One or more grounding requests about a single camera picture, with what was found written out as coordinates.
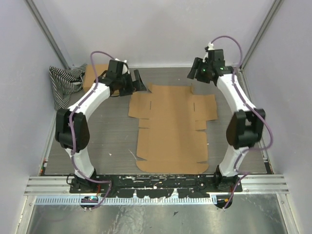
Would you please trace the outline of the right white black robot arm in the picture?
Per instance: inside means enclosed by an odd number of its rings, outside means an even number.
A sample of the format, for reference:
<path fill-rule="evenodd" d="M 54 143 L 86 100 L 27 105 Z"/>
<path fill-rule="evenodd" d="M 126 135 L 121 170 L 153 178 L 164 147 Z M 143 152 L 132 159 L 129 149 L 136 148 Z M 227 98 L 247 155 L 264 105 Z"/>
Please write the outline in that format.
<path fill-rule="evenodd" d="M 204 58 L 195 58 L 188 78 L 213 83 L 226 99 L 232 118 L 226 130 L 228 148 L 214 172 L 213 184 L 226 192 L 238 179 L 238 169 L 250 148 L 261 138 L 265 111 L 257 109 L 238 82 L 234 68 L 226 66 L 222 49 L 205 48 Z"/>

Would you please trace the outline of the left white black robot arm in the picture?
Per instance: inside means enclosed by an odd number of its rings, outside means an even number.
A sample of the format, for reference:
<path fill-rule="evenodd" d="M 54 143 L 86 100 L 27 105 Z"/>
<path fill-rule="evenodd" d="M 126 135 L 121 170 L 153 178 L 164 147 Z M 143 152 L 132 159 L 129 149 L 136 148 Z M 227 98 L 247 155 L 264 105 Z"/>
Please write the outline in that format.
<path fill-rule="evenodd" d="M 74 167 L 72 186 L 91 194 L 102 183 L 96 179 L 97 173 L 87 149 L 90 140 L 88 120 L 93 112 L 115 91 L 122 97 L 146 89 L 139 70 L 130 72 L 126 61 L 112 59 L 82 98 L 69 108 L 57 111 L 55 138 Z"/>

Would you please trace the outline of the brown cardboard box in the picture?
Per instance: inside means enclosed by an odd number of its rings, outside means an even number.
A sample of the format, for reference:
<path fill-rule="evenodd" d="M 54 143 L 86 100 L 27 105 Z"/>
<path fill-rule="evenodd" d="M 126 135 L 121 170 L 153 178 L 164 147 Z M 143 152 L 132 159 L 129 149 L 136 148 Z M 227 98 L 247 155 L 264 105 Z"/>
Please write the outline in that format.
<path fill-rule="evenodd" d="M 108 64 L 96 64 L 95 69 L 96 69 L 97 75 L 100 76 L 105 70 L 108 69 Z M 86 67 L 83 87 L 82 87 L 85 93 L 89 91 L 89 89 L 92 87 L 95 80 L 96 80 L 95 72 L 93 70 L 92 65 L 89 64 Z"/>

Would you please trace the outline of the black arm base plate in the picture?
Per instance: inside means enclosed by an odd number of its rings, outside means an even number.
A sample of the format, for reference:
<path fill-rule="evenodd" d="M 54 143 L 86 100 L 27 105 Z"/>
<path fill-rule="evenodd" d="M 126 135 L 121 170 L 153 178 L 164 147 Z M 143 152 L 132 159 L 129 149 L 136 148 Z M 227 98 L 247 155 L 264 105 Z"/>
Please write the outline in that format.
<path fill-rule="evenodd" d="M 113 198 L 168 198 L 177 192 L 178 198 L 204 198 L 210 193 L 231 193 L 232 191 L 243 191 L 242 185 L 235 184 L 239 177 L 218 178 L 214 175 L 98 175 L 94 178 L 108 183 L 99 184 L 90 181 L 84 182 L 81 178 L 74 176 L 70 182 L 70 193 L 99 193 Z"/>

